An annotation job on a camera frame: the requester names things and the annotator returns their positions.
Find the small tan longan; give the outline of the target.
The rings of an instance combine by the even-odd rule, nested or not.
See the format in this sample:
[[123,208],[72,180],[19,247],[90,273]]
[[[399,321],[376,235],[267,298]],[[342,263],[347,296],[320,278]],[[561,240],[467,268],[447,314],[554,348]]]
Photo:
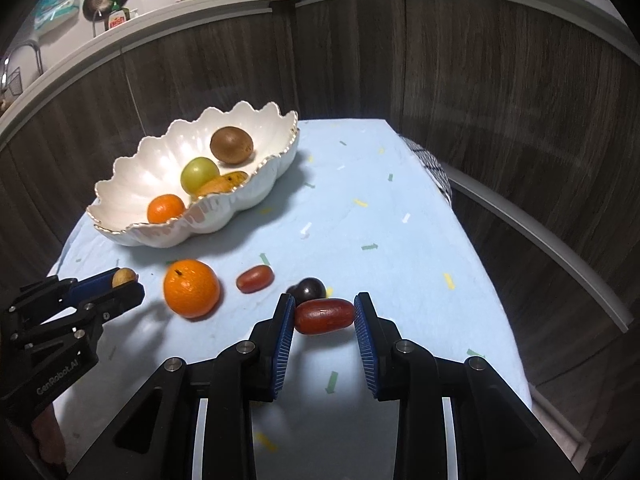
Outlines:
[[112,287],[116,288],[129,282],[136,282],[138,280],[138,274],[130,268],[118,269],[112,277]]

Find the large orange mandarin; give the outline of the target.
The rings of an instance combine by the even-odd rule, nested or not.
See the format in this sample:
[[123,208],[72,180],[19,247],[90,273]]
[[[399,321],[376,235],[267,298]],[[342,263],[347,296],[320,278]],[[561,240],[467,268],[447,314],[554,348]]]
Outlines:
[[163,280],[167,307],[175,314],[195,320],[209,315],[218,304],[221,286],[207,264],[184,259],[171,263]]

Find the yellow mango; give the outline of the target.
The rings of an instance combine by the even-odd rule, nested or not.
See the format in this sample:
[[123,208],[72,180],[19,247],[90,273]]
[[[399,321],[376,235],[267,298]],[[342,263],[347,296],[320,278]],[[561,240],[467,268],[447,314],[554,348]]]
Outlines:
[[221,174],[201,185],[194,193],[194,197],[203,197],[209,194],[230,193],[241,186],[248,179],[244,171],[232,171]]

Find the red grape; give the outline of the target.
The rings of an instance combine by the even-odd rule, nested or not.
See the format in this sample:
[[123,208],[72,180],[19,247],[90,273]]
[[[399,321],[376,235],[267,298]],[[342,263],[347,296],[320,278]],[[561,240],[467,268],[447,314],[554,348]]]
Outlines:
[[323,298],[303,302],[295,309],[295,329],[303,335],[320,335],[351,326],[354,305],[340,298]]
[[253,266],[240,274],[235,281],[236,288],[243,294],[252,294],[268,287],[274,281],[274,273],[270,266],[261,264]]

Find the dark purple cherry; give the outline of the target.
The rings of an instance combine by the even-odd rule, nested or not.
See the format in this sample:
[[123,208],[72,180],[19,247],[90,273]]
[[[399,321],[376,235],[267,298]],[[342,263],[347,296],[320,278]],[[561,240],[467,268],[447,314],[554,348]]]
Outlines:
[[299,283],[290,286],[286,292],[294,298],[296,306],[326,298],[326,286],[318,278],[303,278]]

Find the brown kiwi fruit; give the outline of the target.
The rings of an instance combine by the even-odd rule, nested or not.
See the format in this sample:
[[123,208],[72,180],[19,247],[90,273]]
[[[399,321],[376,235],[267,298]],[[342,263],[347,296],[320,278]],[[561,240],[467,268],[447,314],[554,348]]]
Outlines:
[[209,141],[209,149],[216,159],[226,165],[241,165],[254,152],[254,142],[243,129],[225,126],[216,130]]

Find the white scalloped ceramic bowl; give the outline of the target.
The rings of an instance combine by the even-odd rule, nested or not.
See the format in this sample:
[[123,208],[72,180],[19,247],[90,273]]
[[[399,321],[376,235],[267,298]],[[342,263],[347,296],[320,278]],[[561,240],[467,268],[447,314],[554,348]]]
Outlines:
[[112,176],[96,182],[87,214],[119,245],[177,246],[260,204],[292,165],[298,140],[297,113],[281,113],[276,103],[206,108],[116,159]]

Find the green round plum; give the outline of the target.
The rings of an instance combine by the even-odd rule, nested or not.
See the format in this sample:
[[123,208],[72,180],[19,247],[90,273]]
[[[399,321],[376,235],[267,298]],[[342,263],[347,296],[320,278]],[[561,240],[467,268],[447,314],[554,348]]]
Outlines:
[[180,174],[180,184],[183,191],[189,195],[204,183],[219,176],[218,166],[207,157],[195,157],[184,166]]

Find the chrome sink faucet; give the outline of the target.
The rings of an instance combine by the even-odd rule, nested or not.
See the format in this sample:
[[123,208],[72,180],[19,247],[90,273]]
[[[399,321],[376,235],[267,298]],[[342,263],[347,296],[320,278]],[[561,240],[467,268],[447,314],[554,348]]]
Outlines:
[[26,39],[6,52],[1,61],[1,94],[21,96],[44,73],[42,53],[36,40]]

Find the light blue patterned tablecloth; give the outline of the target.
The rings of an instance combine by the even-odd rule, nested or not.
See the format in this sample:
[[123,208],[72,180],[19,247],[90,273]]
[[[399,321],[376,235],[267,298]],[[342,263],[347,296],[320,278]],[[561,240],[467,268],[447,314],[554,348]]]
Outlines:
[[[168,266],[184,259],[207,264],[220,283],[204,318],[183,318],[164,300]],[[240,292],[236,278],[261,264],[273,270],[272,284]],[[482,356],[529,399],[480,258],[430,175],[382,120],[303,122],[292,166],[261,204],[173,248],[119,246],[82,217],[53,272],[82,280],[114,266],[137,272],[145,298],[105,326],[98,365],[56,401],[70,466],[166,359],[204,361],[247,338],[303,278],[318,278],[338,298],[367,292],[405,338],[451,361]],[[368,390],[351,328],[295,335],[282,391],[253,412],[258,476],[388,479],[397,416],[395,403]]]

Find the green dish soap bottle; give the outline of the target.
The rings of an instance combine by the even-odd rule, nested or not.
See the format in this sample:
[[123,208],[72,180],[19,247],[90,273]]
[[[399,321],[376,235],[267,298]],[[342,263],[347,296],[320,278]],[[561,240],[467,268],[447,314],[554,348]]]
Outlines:
[[130,20],[130,11],[126,6],[119,3],[118,0],[112,0],[110,12],[108,12],[105,29],[111,30]]

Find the checkered cloth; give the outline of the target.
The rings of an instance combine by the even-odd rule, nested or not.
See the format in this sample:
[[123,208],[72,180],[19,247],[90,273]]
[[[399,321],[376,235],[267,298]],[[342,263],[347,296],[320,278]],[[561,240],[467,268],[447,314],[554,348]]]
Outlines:
[[444,168],[437,160],[437,158],[426,148],[424,148],[421,144],[414,142],[406,138],[402,137],[405,144],[407,144],[410,151],[416,155],[416,158],[420,160],[420,163],[424,170],[430,175],[431,179],[434,182],[434,185],[437,186],[439,192],[442,193],[444,199],[448,203],[449,207],[452,207],[452,189]]

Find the teal tissue pack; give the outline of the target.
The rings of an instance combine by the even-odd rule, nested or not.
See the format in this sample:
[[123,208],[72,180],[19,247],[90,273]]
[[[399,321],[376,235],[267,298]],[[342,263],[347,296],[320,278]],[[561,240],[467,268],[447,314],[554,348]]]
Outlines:
[[39,0],[35,8],[34,32],[38,38],[76,18],[80,0]]

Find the dark wood cabinet fronts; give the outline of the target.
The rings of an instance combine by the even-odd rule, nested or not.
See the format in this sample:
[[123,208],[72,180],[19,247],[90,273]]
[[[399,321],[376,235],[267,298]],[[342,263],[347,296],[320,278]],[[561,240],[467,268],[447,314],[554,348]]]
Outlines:
[[46,275],[114,159],[239,100],[383,118],[525,210],[639,310],[639,65],[503,0],[324,0],[117,53],[1,151],[1,286]]

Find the grey chair frame bar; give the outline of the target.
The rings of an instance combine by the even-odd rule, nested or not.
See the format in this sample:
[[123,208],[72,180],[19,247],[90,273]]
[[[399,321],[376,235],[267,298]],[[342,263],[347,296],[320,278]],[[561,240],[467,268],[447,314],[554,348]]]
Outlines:
[[634,316],[606,281],[577,252],[526,211],[480,181],[444,162],[442,168],[455,190],[506,222],[544,252],[600,306],[622,333],[628,332]]

